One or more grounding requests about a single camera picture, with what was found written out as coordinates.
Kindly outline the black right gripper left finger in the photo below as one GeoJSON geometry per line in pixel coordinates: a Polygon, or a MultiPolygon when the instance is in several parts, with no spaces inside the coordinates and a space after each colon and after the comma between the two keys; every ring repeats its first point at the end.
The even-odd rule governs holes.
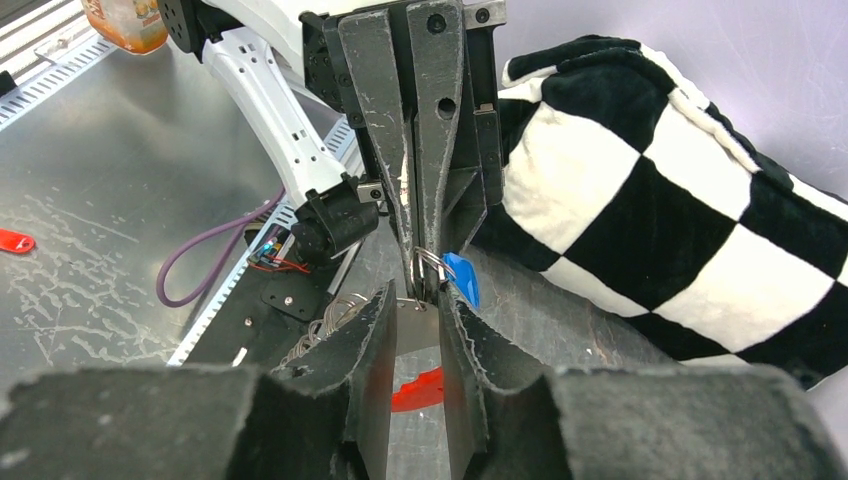
{"type": "Polygon", "coordinates": [[[1,415],[5,479],[382,479],[396,341],[382,319],[292,368],[50,372],[1,415]]]}

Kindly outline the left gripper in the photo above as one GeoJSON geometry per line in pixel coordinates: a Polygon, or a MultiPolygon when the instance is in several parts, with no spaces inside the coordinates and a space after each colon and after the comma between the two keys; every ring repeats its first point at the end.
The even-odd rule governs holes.
{"type": "Polygon", "coordinates": [[[308,88],[356,131],[409,295],[438,288],[422,252],[464,249],[502,200],[494,32],[506,21],[502,1],[310,3],[301,15],[308,88]]]}

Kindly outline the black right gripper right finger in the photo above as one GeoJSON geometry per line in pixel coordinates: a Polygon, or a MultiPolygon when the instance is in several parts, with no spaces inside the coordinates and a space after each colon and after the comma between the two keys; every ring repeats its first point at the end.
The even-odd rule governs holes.
{"type": "Polygon", "coordinates": [[[439,292],[456,479],[843,479],[797,383],[768,366],[551,367],[439,292]]]}

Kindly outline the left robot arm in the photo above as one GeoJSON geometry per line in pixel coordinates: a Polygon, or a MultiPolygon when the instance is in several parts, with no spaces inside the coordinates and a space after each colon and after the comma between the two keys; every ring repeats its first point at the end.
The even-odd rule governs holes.
{"type": "Polygon", "coordinates": [[[224,86],[320,264],[384,203],[408,293],[432,302],[442,257],[503,195],[494,30],[502,1],[162,1],[177,47],[224,86]]]}

